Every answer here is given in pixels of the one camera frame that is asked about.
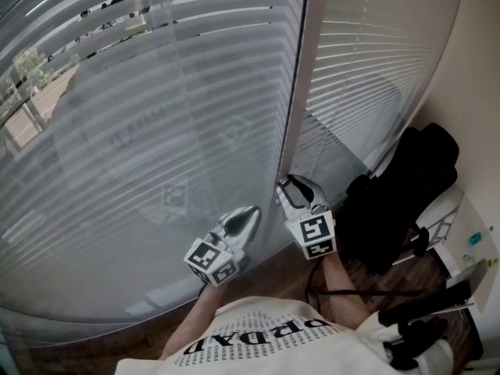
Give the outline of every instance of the white wall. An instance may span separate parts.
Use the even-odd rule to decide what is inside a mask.
[[[500,248],[500,0],[461,0],[455,25],[414,125],[442,125],[460,146],[458,184]],[[500,276],[476,321],[485,356],[500,351]]]

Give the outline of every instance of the white shirt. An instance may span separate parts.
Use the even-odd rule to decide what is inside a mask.
[[[116,375],[297,375],[398,374],[383,346],[387,332],[370,326],[370,317],[353,331],[327,322],[312,307],[295,300],[250,297],[217,311],[209,329],[196,342],[165,361],[125,359]],[[452,352],[439,341],[440,364],[406,373],[452,373]]]

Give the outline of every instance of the person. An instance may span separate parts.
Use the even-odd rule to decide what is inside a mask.
[[[90,10],[86,9],[80,14],[80,20],[84,20],[85,18],[88,17],[88,14],[90,14]],[[75,39],[75,43],[80,43],[81,41],[84,41],[85,39],[88,39],[94,34],[93,30],[88,31],[86,34],[82,34],[79,37]]]
[[[336,252],[324,257],[323,274],[330,290],[354,289]],[[207,284],[159,359],[121,360],[116,375],[402,373],[384,348],[389,328],[380,328],[359,296],[329,296],[331,318],[325,319],[289,299],[254,296],[220,308],[226,289]],[[452,373],[447,342],[426,353],[405,373]]]
[[[107,9],[108,7],[109,7],[109,5],[107,5],[106,3],[101,4],[101,9]],[[112,27],[113,24],[114,24],[113,21],[108,21],[107,23],[104,23],[101,25],[101,30],[108,29],[108,28]]]
[[[121,3],[123,1],[124,0],[112,0],[111,3],[109,4],[109,6]],[[115,20],[113,20],[112,24],[115,25],[117,23],[122,23],[126,18],[127,18],[126,16],[119,16],[118,18],[116,18]]]

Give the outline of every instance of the black backpack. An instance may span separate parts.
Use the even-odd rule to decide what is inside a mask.
[[[336,213],[337,243],[374,273],[386,273],[404,251],[425,254],[429,232],[416,220],[455,183],[458,157],[459,146],[436,123],[407,128],[382,175],[362,175],[349,185]],[[403,247],[410,229],[419,237]]]

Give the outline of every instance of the black and white marker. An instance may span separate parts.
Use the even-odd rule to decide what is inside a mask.
[[[287,192],[290,185],[301,192],[309,207],[293,202]],[[315,259],[337,250],[334,219],[318,184],[299,175],[288,175],[287,179],[278,183],[277,195],[283,208],[285,225],[307,259]]]
[[[236,277],[248,265],[248,244],[261,215],[256,205],[225,213],[203,239],[196,238],[184,261],[201,280],[213,286]]]

